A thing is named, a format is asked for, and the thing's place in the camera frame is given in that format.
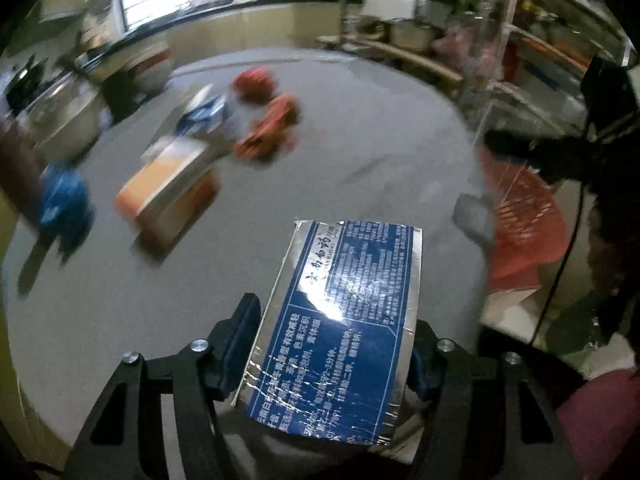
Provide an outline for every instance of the dark brown object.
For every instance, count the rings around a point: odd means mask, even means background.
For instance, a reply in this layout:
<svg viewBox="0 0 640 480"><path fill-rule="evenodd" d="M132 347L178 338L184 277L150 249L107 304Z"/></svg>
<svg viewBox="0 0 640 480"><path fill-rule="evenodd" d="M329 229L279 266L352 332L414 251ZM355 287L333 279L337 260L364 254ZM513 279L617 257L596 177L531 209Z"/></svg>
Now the dark brown object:
<svg viewBox="0 0 640 480"><path fill-rule="evenodd" d="M0 96L0 187L35 228L40 221L40 199L44 192L40 181L43 169L24 142L6 99Z"/></svg>

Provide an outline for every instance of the stainless steel pot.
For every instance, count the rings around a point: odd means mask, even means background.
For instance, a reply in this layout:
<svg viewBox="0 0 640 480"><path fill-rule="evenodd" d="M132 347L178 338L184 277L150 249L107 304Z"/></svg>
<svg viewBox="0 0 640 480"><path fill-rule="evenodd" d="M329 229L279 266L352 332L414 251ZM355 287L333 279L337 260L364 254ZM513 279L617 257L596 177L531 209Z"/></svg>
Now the stainless steel pot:
<svg viewBox="0 0 640 480"><path fill-rule="evenodd" d="M404 48L419 54L428 54L431 43L442 37L442 30L432 25L396 18L390 24L389 43L398 48Z"/></svg>
<svg viewBox="0 0 640 480"><path fill-rule="evenodd" d="M100 135L104 102L98 90L67 75L18 116L18 122L44 160L68 164Z"/></svg>

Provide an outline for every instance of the blue package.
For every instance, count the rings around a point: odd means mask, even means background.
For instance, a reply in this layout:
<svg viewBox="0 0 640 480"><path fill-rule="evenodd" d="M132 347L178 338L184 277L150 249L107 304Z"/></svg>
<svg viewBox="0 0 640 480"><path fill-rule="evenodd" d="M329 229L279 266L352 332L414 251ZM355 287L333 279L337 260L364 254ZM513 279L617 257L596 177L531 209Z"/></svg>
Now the blue package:
<svg viewBox="0 0 640 480"><path fill-rule="evenodd" d="M417 319L422 231L298 222L234 403L291 434L387 444Z"/></svg>
<svg viewBox="0 0 640 480"><path fill-rule="evenodd" d="M212 96L185 113L176 124L176 137L193 137L210 145L213 157L228 155L238 140L238 118L229 99Z"/></svg>
<svg viewBox="0 0 640 480"><path fill-rule="evenodd" d="M60 238L63 250L75 247L91 228L94 213L89 193L75 170L47 167L42 178L45 190L40 200L40 229Z"/></svg>

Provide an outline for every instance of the wooden board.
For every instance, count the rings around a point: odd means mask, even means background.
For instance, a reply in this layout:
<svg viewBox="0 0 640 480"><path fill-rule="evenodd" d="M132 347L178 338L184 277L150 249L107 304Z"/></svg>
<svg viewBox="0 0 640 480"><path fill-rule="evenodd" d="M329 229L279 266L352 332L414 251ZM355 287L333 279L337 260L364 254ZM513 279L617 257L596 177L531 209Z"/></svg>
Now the wooden board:
<svg viewBox="0 0 640 480"><path fill-rule="evenodd" d="M450 69L449 67L443 65L442 63L437 62L436 60L430 59L429 57L420 56L419 54L414 54L413 52L409 52L408 50L405 50L403 48L398 48L396 46L389 45L386 43L381 43L379 41L365 40L364 38L360 38L355 34L347 34L345 38L350 43L370 46L371 48L375 48L380 52L384 52L386 54L390 54L399 59L404 59L405 61L414 63L453 83L462 82L462 79L463 79L462 74L456 72L455 70ZM318 40L319 43L334 44L334 43L338 43L340 38L338 36L318 36L316 40Z"/></svg>

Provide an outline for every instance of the round table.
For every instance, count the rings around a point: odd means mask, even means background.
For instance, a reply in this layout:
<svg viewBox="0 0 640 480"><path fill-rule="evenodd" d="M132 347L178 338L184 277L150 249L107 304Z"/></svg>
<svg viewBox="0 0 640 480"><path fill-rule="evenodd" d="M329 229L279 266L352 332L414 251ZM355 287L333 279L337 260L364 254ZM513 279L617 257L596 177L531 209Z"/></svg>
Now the round table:
<svg viewBox="0 0 640 480"><path fill-rule="evenodd" d="M279 89L300 100L298 145L268 166L217 161L222 190L214 203L164 260L154 259L136 243L138 232L116 213L113 198L141 167L140 155L180 89L202 81L224 90L255 64L273 70ZM264 306L296 219L422 228L418 317L438 336L473 347L486 251L472 228L460 226L480 222L490 238L491 216L482 207L484 217L460 207L461 196L480 203L484 193L472 134L454 105L418 80L311 50L218 56L177 70L162 95L102 135L79 169L96 207L85 243L62 262L55 246L45 254L21 223L2 267L20 384L69 444L123 352L137 350L147 359L177 352L229 317L244 292L255 292ZM458 208L462 223L453 220ZM274 434L228 402L217 410L230 449L251 478L299 476L353 452ZM166 430L166 445L170 469L179 472L175 425Z"/></svg>

